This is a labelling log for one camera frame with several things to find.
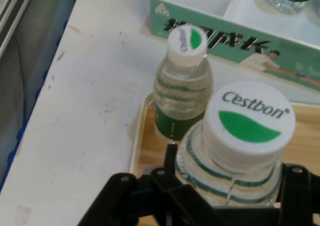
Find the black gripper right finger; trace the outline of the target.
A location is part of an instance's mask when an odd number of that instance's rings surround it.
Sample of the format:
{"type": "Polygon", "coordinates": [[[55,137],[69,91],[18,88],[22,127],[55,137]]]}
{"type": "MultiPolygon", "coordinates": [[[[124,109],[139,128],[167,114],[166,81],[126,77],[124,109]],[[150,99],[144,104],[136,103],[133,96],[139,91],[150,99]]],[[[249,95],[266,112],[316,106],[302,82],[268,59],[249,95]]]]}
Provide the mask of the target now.
{"type": "Polygon", "coordinates": [[[315,226],[313,215],[320,213],[320,177],[306,167],[282,165],[277,201],[279,226],[315,226]]]}

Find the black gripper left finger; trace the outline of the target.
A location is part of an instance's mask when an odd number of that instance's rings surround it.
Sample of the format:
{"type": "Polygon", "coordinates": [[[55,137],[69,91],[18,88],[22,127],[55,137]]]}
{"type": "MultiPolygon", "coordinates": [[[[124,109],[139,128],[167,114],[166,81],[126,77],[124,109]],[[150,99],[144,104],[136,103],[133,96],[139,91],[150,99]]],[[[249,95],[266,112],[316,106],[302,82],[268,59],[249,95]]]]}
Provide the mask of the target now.
{"type": "Polygon", "coordinates": [[[137,178],[110,177],[79,222],[80,226],[136,226],[153,216],[159,226],[216,226],[218,215],[190,186],[173,173],[178,146],[166,148],[164,165],[137,178]]]}

